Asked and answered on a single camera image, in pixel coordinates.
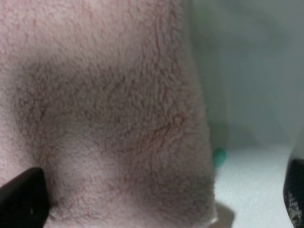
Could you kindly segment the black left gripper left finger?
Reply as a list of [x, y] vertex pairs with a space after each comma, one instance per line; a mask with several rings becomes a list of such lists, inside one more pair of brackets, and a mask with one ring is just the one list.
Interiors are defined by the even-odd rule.
[[44, 172], [30, 168], [0, 188], [2, 228], [42, 228], [50, 203]]

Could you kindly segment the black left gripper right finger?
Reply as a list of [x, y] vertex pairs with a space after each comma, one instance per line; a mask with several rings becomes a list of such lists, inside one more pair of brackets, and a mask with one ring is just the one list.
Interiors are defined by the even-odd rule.
[[283, 187], [287, 214], [294, 228], [304, 228], [304, 161], [290, 162]]

